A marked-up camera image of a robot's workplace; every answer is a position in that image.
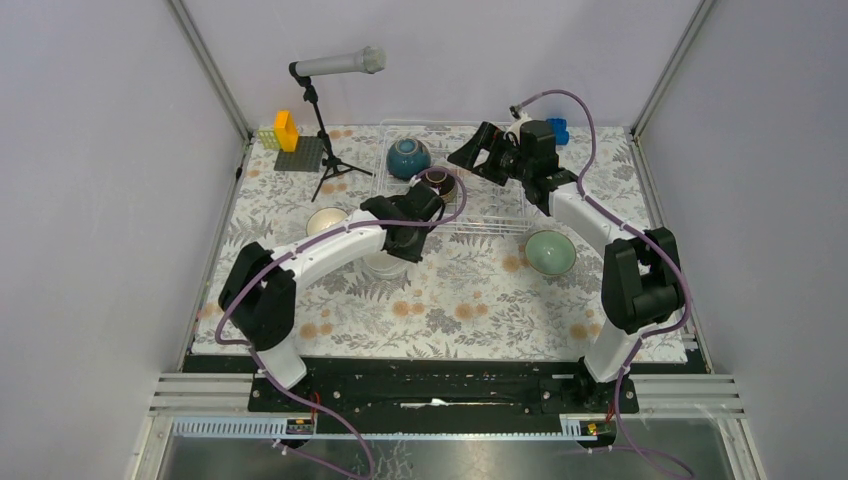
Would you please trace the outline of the dark brown patterned bowl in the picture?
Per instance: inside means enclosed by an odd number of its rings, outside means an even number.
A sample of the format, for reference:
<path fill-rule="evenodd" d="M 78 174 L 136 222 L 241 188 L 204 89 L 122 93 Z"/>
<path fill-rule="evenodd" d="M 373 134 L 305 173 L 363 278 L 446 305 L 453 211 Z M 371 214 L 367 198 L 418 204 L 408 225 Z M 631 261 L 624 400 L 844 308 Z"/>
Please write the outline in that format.
<path fill-rule="evenodd" d="M 444 168 L 432 168 L 423 173 L 421 182 L 438 194 L 445 204 L 456 198 L 457 182 L 453 174 Z"/>

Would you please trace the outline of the dark blue ceramic bowl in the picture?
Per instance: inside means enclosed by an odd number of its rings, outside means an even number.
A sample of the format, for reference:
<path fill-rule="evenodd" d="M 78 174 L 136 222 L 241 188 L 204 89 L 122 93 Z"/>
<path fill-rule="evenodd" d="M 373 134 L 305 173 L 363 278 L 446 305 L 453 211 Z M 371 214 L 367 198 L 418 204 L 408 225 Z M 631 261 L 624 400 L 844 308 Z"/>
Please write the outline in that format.
<path fill-rule="evenodd" d="M 432 157 L 428 147 L 417 138 L 396 140 L 386 154 L 386 170 L 400 180 L 410 180 L 431 165 Z"/>

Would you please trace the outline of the white ribbed bowl front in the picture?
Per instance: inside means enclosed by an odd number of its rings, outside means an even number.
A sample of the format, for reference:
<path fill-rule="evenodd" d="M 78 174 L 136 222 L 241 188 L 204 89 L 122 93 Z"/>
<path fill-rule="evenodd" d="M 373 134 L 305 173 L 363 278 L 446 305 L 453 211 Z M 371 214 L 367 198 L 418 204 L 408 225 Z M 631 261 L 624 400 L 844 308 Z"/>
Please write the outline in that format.
<path fill-rule="evenodd" d="M 384 252 L 366 255 L 362 261 L 365 272 L 380 280 L 398 278 L 408 267 L 407 261 Z"/>

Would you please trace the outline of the pale green ceramic bowl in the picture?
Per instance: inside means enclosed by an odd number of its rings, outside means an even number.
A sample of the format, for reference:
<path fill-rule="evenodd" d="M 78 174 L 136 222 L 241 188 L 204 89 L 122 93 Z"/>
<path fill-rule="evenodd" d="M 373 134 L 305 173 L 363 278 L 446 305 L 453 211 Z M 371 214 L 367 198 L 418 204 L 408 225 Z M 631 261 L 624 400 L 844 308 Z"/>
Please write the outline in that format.
<path fill-rule="evenodd" d="M 529 265 L 541 274 L 557 276 L 572 269 L 577 252 L 573 242 L 564 234 L 540 230 L 528 238 L 525 257 Z"/>

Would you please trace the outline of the teal bowl white interior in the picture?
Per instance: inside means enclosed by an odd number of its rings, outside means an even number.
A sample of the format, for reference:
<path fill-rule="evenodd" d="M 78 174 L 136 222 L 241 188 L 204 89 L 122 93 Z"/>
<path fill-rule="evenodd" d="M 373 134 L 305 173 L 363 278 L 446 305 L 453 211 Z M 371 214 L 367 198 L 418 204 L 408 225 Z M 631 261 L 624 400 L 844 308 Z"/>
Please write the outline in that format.
<path fill-rule="evenodd" d="M 307 221 L 306 234 L 316 235 L 328 228 L 342 222 L 348 217 L 348 213 L 340 208 L 327 207 L 315 211 Z"/>

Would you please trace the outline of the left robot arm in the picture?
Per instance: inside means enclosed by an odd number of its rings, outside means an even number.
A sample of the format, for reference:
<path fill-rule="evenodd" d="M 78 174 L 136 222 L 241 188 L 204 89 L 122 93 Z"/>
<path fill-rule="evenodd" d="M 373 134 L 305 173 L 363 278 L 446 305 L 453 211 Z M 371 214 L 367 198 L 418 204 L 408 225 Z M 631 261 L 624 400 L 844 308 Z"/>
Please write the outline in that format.
<path fill-rule="evenodd" d="M 307 368 L 293 339 L 298 295 L 361 257 L 384 252 L 417 263 L 427 235 L 444 223 L 444 200 L 417 183 L 402 195 L 365 200 L 338 223 L 288 245 L 244 246 L 218 297 L 242 344 L 273 383 L 272 398 L 288 411 L 309 401 Z"/>

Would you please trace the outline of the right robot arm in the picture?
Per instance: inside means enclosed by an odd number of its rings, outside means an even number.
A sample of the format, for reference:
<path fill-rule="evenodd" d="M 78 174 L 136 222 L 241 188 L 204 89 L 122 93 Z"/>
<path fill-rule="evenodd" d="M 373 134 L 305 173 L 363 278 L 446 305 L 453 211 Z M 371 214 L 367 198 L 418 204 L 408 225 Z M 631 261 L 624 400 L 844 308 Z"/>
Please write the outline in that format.
<path fill-rule="evenodd" d="M 613 398 L 610 382 L 627 373 L 642 341 L 669 331 L 667 321 L 687 311 L 691 294 L 670 230 L 641 230 L 591 198 L 582 176 L 560 166 L 555 134 L 545 121 L 503 130 L 480 125 L 450 164 L 503 186 L 518 181 L 529 203 L 571 228 L 603 257 L 601 303 L 607 323 L 582 359 L 575 402 L 597 412 Z"/>

